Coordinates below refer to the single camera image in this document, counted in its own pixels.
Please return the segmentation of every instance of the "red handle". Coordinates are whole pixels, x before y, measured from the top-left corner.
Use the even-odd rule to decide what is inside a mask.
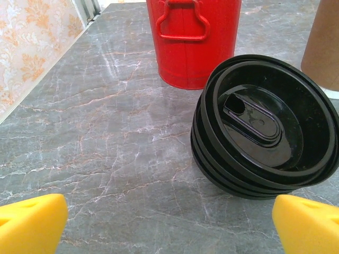
[[[205,27],[205,34],[199,36],[183,36],[183,35],[165,35],[161,33],[161,23],[167,18],[170,12],[170,5],[171,4],[194,4],[195,15],[197,19],[204,24]],[[200,14],[200,4],[198,0],[166,0],[165,7],[164,7],[164,14],[158,18],[157,22],[155,23],[155,28],[158,35],[163,39],[169,40],[177,40],[177,41],[202,41],[207,38],[210,33],[211,25],[207,19],[205,19]]]

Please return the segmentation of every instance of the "gray marble countertop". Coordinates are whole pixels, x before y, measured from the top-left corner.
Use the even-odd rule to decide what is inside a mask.
[[[317,4],[244,0],[236,54],[299,67]],[[200,93],[159,78],[144,3],[110,5],[0,125],[0,205],[64,194],[57,253],[282,254],[274,201],[224,193],[195,165]],[[294,194],[339,205],[338,181]]]

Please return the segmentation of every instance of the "countertop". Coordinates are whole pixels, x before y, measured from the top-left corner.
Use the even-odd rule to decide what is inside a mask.
[[[299,67],[317,4],[244,0],[236,55]],[[145,3],[110,5],[0,125],[0,205],[64,194],[58,254],[283,254],[274,201],[224,193],[195,165],[200,93],[159,78]],[[339,205],[338,181],[293,194]]]

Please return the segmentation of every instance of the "wallpaper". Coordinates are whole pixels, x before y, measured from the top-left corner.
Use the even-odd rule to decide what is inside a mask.
[[[0,121],[82,30],[71,0],[0,1]]]

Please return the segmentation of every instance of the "white base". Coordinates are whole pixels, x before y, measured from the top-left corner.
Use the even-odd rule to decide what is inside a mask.
[[[327,88],[323,88],[321,86],[319,86],[319,87],[324,91],[324,93],[327,95],[328,98],[330,98],[330,99],[339,99],[339,92],[332,91],[332,90],[329,90]]]

